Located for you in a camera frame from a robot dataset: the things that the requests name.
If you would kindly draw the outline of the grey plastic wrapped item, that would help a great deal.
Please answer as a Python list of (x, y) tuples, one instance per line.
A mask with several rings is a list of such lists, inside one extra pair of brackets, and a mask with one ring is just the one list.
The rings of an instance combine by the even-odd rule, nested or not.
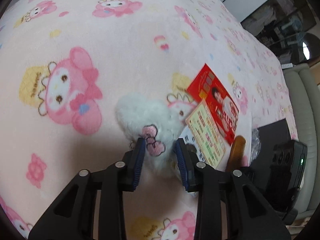
[(259, 155), (261, 150), (261, 141), (259, 137), (259, 129), (255, 128), (252, 130), (252, 140), (251, 140), (251, 158), (250, 161), (254, 161)]

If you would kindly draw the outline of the black cardboard shoe box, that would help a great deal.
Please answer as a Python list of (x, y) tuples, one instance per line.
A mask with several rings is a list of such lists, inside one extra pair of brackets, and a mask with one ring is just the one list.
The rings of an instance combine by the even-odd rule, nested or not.
[(257, 157), (251, 161), (250, 168), (253, 170), (253, 184), (265, 190), (271, 173), (274, 147), (291, 140), (291, 135), (286, 119), (261, 126), (257, 132), (260, 150)]

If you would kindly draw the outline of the white fluffy heart plush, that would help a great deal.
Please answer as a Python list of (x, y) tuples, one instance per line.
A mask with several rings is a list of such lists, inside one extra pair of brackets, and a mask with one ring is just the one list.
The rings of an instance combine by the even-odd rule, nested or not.
[(127, 139), (145, 139), (149, 169), (157, 176), (172, 177), (173, 146), (184, 129), (179, 114), (161, 100), (130, 93), (118, 100), (115, 115)]

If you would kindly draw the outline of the red printed packet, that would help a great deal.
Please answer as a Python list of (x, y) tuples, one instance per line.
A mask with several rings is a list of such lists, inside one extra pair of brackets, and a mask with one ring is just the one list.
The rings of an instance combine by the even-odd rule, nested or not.
[(205, 64), (187, 88), (197, 102), (205, 101), (222, 137), (231, 145), (238, 125), (239, 109), (221, 81)]

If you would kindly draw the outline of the brown wooden comb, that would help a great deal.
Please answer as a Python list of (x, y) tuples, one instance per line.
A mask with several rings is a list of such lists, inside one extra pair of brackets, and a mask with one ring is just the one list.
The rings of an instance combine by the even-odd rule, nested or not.
[(246, 139), (243, 136), (238, 135), (234, 138), (226, 166), (226, 172), (233, 172), (234, 170), (238, 170), (242, 167), (245, 146)]

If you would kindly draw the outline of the pink cartoon print blanket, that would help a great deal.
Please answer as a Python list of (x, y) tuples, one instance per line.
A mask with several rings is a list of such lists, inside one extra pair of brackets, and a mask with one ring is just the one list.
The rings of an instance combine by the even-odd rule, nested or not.
[[(1, 18), (1, 207), (23, 239), (81, 169), (133, 146), (115, 107), (130, 93), (185, 120), (207, 64), (239, 109), (236, 135), (287, 120), (298, 133), (281, 64), (220, 0), (20, 0)], [(144, 163), (125, 196), (127, 236), (190, 239), (196, 198)]]

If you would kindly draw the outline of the grey padded bed headboard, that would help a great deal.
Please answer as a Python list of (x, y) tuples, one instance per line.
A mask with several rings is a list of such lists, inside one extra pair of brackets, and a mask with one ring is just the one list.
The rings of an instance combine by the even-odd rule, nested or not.
[(304, 63), (283, 70), (298, 139), (308, 147), (304, 184), (295, 203), (297, 219), (311, 217), (319, 205), (319, 89)]

